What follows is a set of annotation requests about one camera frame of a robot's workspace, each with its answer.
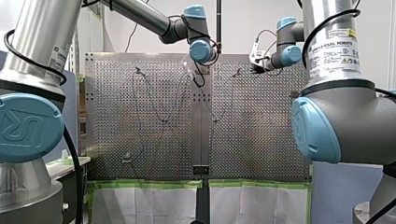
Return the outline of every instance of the wall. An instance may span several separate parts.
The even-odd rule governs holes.
[[[3,42],[6,32],[15,29],[24,0],[0,0],[0,50],[7,51]]]

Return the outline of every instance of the black cable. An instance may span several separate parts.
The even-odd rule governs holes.
[[[327,25],[327,23],[329,21],[332,21],[338,17],[347,15],[347,14],[354,14],[353,17],[357,17],[361,14],[361,11],[358,9],[348,9],[342,12],[339,12],[337,14],[334,14],[332,16],[330,16],[329,18],[327,18],[326,20],[324,20],[323,22],[321,22],[317,27],[315,27],[315,29],[311,32],[311,34],[309,34],[309,36],[306,38],[304,46],[303,46],[303,65],[306,68],[306,60],[305,60],[305,54],[308,51],[309,45],[311,44],[312,40],[315,38],[315,36]]]
[[[194,64],[195,64],[195,67],[197,68],[197,71],[198,71],[199,75],[201,75],[202,84],[199,84],[199,83],[197,82],[197,80],[195,79],[195,76],[194,76],[194,78],[192,79],[192,81],[195,83],[195,85],[196,85],[198,88],[202,88],[202,87],[205,85],[205,77],[204,77],[204,75],[202,74],[201,70],[199,69],[197,62],[194,62]]]
[[[64,125],[64,140],[69,148],[70,154],[72,155],[73,165],[76,171],[76,187],[77,187],[77,214],[76,214],[76,224],[82,224],[82,213],[83,213],[83,200],[84,200],[84,192],[83,192],[83,183],[82,183],[82,169],[79,166],[78,154],[76,148],[73,144],[73,140],[70,137],[69,131],[67,131],[66,125]]]
[[[108,1],[108,8],[113,11],[113,0]]]
[[[131,45],[132,36],[134,36],[134,33],[136,33],[136,29],[137,29],[137,23],[134,25],[134,29],[132,30],[131,34],[129,35],[128,44],[126,45],[124,53],[128,52],[129,46]]]
[[[373,215],[366,224],[374,224],[378,221],[382,216],[384,216],[388,211],[393,209],[396,206],[396,198],[393,199],[390,203],[388,203],[385,207],[383,207],[379,212]]]
[[[395,93],[395,92],[392,92],[392,91],[385,91],[385,90],[382,90],[382,89],[379,89],[379,88],[375,88],[375,91],[376,91],[376,92],[383,93],[383,94],[385,94],[385,95],[387,95],[387,96],[391,96],[391,97],[396,98],[396,93]]]
[[[359,5],[361,4],[361,0],[358,1],[358,3],[355,6],[355,9],[358,9]]]
[[[128,52],[128,48],[129,48],[129,46],[131,45],[132,36],[133,36],[134,33],[136,32],[136,29],[137,29],[137,23],[134,25],[134,30],[133,30],[132,33],[129,35],[128,44],[127,44],[127,46],[126,46],[126,48],[125,48],[124,53]]]
[[[90,7],[92,5],[95,5],[98,2],[100,2],[100,0],[94,0],[94,1],[91,1],[90,3],[83,4],[81,7]]]
[[[297,3],[300,6],[300,8],[303,8],[303,3],[301,2],[301,0],[297,0]]]
[[[36,67],[39,67],[39,68],[41,68],[41,69],[47,70],[47,71],[49,71],[49,72],[51,72],[51,73],[54,73],[54,74],[58,75],[59,77],[62,78],[61,86],[62,86],[64,83],[66,83],[67,77],[66,77],[64,74],[62,74],[61,72],[59,72],[59,71],[57,71],[57,70],[55,70],[55,69],[53,69],[53,68],[51,68],[51,67],[48,67],[48,66],[46,66],[46,65],[44,65],[44,64],[37,63],[37,62],[35,62],[34,60],[32,60],[32,59],[30,59],[30,58],[24,56],[24,55],[21,54],[21,53],[19,53],[19,52],[9,43],[9,37],[12,36],[12,35],[14,35],[14,33],[15,33],[15,30],[10,30],[10,31],[8,31],[8,32],[4,35],[4,44],[6,45],[6,48],[7,48],[10,52],[12,52],[15,56],[17,56],[18,58],[24,60],[25,62],[27,62],[27,63],[29,63],[29,64],[32,64],[32,65],[34,65],[34,66],[36,66]]]
[[[297,0],[297,3],[300,6],[300,8],[303,8],[303,3],[301,2],[301,0]],[[361,3],[361,0],[358,1],[358,3],[355,6],[355,9],[358,9],[358,6],[360,3]]]

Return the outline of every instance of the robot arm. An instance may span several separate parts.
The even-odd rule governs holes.
[[[260,38],[254,41],[249,59],[256,73],[265,73],[279,68],[292,66],[301,60],[301,50],[296,42],[304,41],[304,24],[294,17],[286,17],[277,23],[276,52],[266,55],[267,51],[259,50]]]
[[[216,59],[202,6],[187,7],[180,19],[172,21],[140,0],[102,0],[101,2],[110,10],[117,11],[158,35],[164,44],[187,39],[190,44],[190,56],[197,63],[208,63]]]

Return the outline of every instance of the perforated metal panel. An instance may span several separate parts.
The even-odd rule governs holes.
[[[249,69],[246,55],[222,55],[213,67],[211,178],[305,181],[309,163],[290,123],[290,93],[306,84],[304,68],[285,68],[279,76]]]
[[[290,124],[290,95],[306,83],[301,65],[279,76],[253,75],[247,55],[221,55],[206,77],[207,100],[199,101],[188,75],[194,67],[185,59],[181,54],[87,56],[91,179],[191,179],[192,161],[200,156],[195,148],[202,163],[210,152],[210,178],[307,180],[309,162],[294,145]],[[192,111],[191,99],[208,109]],[[197,129],[192,113],[214,120],[209,148],[191,145],[192,138],[205,136],[192,136]],[[207,146],[207,139],[201,141]],[[122,162],[128,153],[129,161]]]
[[[91,179],[191,179],[191,77],[184,58],[88,55]]]

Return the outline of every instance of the sticker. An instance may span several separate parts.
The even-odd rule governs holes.
[[[311,77],[325,77],[338,70],[361,71],[358,42],[354,37],[334,37],[308,49]]]
[[[67,52],[64,49],[59,48],[58,46],[54,46],[49,58],[49,67],[55,69],[58,72],[62,72],[64,70],[66,60]],[[47,72],[46,77],[50,77],[58,82],[62,81],[61,77],[51,72]]]
[[[356,38],[356,32],[351,29],[336,29],[329,31],[329,38],[333,37],[354,37]]]

